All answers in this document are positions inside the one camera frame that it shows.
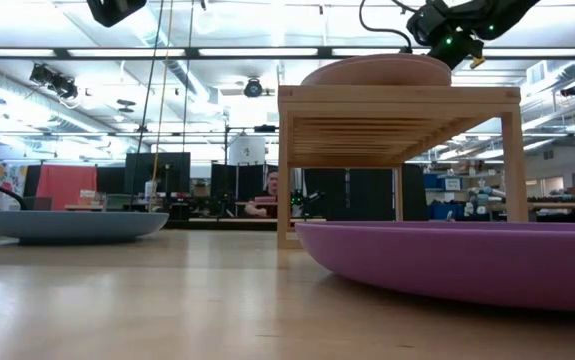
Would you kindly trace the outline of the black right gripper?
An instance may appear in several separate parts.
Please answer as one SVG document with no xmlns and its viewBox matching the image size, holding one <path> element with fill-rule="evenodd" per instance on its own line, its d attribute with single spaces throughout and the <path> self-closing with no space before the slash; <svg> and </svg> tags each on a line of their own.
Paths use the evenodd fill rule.
<svg viewBox="0 0 575 360">
<path fill-rule="evenodd" d="M 407 30 L 430 48 L 429 57 L 455 69 L 468 56 L 484 57 L 484 43 L 474 38 L 473 27 L 485 14 L 485 3 L 425 3 L 413 12 Z"/>
</svg>

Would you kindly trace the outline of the pale beige-pink plate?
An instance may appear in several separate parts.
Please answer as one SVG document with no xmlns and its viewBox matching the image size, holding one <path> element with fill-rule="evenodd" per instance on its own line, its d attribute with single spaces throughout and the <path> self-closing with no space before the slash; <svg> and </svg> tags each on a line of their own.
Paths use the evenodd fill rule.
<svg viewBox="0 0 575 360">
<path fill-rule="evenodd" d="M 338 72 L 312 72 L 302 82 L 318 85 L 449 86 L 451 73 L 435 68 L 413 66 L 353 65 Z"/>
<path fill-rule="evenodd" d="M 373 54 L 366 56 L 350 57 L 325 65 L 317 69 L 316 73 L 338 72 L 342 68 L 351 67 L 353 65 L 368 65 L 368 66 L 382 65 L 385 67 L 402 66 L 404 69 L 413 66 L 421 66 L 421 67 L 439 69 L 440 71 L 446 72 L 448 74 L 452 72 L 452 70 L 449 68 L 448 65 L 446 65 L 445 63 L 443 63 L 438 59 L 425 55 L 398 53 L 398 54 Z"/>
</svg>

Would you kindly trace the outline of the purple plate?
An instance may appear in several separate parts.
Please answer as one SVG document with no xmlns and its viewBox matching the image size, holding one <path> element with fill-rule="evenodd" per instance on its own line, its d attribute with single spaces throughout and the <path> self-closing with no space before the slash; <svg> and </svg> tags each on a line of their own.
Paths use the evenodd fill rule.
<svg viewBox="0 0 575 360">
<path fill-rule="evenodd" d="M 295 230 L 317 263 L 356 282 L 575 312 L 575 223 L 307 222 Z"/>
</svg>

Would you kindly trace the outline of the blue-grey plate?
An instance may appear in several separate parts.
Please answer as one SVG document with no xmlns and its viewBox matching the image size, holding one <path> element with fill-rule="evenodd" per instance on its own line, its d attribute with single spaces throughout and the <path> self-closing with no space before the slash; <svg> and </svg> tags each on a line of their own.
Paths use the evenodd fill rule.
<svg viewBox="0 0 575 360">
<path fill-rule="evenodd" d="M 156 233 L 168 218 L 158 212 L 0 210 L 0 236 L 31 245 L 115 242 Z"/>
</svg>

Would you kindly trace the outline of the wooden slatted shelf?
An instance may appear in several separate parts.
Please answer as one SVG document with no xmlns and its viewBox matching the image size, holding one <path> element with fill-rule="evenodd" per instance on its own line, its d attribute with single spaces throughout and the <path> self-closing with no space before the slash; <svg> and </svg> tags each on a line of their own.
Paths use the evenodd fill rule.
<svg viewBox="0 0 575 360">
<path fill-rule="evenodd" d="M 280 87 L 278 247 L 301 246 L 291 224 L 292 169 L 400 171 L 406 161 L 494 117 L 502 125 L 507 220 L 526 222 L 520 101 L 517 87 Z"/>
</svg>

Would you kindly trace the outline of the blue bin with white label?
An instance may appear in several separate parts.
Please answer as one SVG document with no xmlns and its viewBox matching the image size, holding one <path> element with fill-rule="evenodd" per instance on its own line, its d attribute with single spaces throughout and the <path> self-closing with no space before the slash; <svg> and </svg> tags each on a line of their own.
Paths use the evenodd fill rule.
<svg viewBox="0 0 575 360">
<path fill-rule="evenodd" d="M 463 189 L 461 177 L 447 176 L 444 174 L 424 174 L 423 182 L 427 191 L 458 192 Z"/>
</svg>

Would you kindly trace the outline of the blue storage bin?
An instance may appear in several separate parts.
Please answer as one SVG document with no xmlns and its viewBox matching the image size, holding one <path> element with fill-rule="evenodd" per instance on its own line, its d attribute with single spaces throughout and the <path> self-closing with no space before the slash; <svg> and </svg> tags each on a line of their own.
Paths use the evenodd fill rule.
<svg viewBox="0 0 575 360">
<path fill-rule="evenodd" d="M 462 201 L 433 201 L 428 205 L 430 220 L 465 221 L 473 217 L 473 207 Z"/>
</svg>

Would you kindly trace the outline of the black partition panel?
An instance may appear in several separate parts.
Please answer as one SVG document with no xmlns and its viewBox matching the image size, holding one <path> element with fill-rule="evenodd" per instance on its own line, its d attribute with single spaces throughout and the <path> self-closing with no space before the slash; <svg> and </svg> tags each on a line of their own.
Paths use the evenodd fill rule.
<svg viewBox="0 0 575 360">
<path fill-rule="evenodd" d="M 428 221 L 423 171 L 402 167 L 403 219 Z M 310 210 L 328 221 L 392 221 L 395 219 L 395 178 L 389 169 L 305 169 L 306 191 L 322 198 Z"/>
<path fill-rule="evenodd" d="M 211 167 L 211 214 L 216 217 L 253 218 L 245 206 L 257 197 L 269 197 L 268 176 L 274 165 L 224 165 Z"/>
</svg>

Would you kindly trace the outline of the white cylindrical tank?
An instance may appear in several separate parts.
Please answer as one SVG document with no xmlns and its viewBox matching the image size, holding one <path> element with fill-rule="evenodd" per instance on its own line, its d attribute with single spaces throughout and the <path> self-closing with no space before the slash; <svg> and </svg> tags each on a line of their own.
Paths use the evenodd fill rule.
<svg viewBox="0 0 575 360">
<path fill-rule="evenodd" d="M 266 142 L 264 137 L 239 135 L 228 143 L 227 162 L 232 165 L 258 165 L 266 160 Z"/>
</svg>

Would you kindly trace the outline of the person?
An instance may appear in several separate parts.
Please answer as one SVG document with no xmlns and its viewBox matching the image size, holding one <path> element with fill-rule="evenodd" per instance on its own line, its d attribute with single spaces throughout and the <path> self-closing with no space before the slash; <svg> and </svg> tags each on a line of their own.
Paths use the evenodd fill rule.
<svg viewBox="0 0 575 360">
<path fill-rule="evenodd" d="M 269 171 L 264 190 L 245 205 L 244 211 L 247 215 L 255 218 L 277 217 L 278 181 L 278 171 Z"/>
</svg>

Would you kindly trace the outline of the black track spotlight cluster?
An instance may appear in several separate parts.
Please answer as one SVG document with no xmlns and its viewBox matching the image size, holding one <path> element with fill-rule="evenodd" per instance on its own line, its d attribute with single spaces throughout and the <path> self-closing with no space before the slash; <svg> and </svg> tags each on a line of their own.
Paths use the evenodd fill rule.
<svg viewBox="0 0 575 360">
<path fill-rule="evenodd" d="M 34 64 L 29 80 L 40 87 L 46 87 L 61 99 L 75 99 L 78 87 L 74 78 L 49 69 L 45 64 Z"/>
</svg>

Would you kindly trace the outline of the red cloth panel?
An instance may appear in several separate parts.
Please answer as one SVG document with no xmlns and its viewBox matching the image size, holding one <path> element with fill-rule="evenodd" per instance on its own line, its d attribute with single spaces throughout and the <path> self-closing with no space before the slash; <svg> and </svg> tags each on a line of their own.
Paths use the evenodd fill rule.
<svg viewBox="0 0 575 360">
<path fill-rule="evenodd" d="M 38 197 L 52 200 L 52 210 L 64 210 L 67 205 L 76 205 L 81 190 L 97 189 L 95 167 L 42 165 L 38 181 Z"/>
</svg>

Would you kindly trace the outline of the patterned cloth panel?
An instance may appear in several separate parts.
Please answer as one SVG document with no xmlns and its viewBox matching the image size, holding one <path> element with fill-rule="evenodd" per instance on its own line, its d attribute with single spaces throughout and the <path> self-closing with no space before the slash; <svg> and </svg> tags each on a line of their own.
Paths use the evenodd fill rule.
<svg viewBox="0 0 575 360">
<path fill-rule="evenodd" d="M 23 197 L 28 167 L 25 165 L 0 164 L 0 187 Z M 0 192 L 0 210 L 20 210 L 19 203 L 9 195 Z"/>
</svg>

